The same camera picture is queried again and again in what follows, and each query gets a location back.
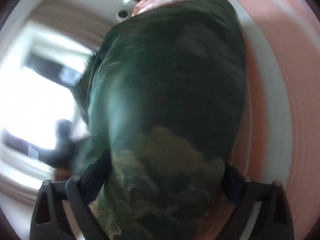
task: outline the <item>green cloth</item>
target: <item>green cloth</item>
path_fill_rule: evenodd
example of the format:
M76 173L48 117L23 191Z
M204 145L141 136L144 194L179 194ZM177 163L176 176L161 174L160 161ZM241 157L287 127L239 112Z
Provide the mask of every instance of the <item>green cloth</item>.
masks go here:
M75 172L112 154L96 213L109 238L194 238L224 174L244 84L227 0L177 2L108 32L73 93L90 133Z

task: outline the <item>striped fabric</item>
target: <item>striped fabric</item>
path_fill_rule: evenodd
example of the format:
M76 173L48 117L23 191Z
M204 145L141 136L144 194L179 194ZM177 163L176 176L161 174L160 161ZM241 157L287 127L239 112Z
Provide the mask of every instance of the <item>striped fabric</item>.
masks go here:
M133 15L177 0L142 0ZM320 23L304 0L229 0L243 27L247 91L229 163L283 183L295 238L320 215ZM234 206L214 200L198 240L214 239Z

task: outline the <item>dark green fabric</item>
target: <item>dark green fabric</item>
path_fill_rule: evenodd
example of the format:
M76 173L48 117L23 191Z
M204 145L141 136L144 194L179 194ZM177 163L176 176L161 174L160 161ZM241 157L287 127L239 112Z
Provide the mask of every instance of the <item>dark green fabric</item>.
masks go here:
M88 73L90 137L74 168L111 150L96 212L102 228L115 240L193 239L243 109L245 56L233 7L188 0L131 17L109 31Z

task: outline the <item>camouflage fabric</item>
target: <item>camouflage fabric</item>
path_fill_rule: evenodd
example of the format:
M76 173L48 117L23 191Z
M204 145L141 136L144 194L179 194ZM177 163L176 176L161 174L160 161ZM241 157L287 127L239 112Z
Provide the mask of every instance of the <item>camouflage fabric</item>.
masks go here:
M243 108L233 7L189 0L129 18L109 31L90 73L90 137L74 168L111 150L112 174L94 208L100 225L114 240L193 239Z

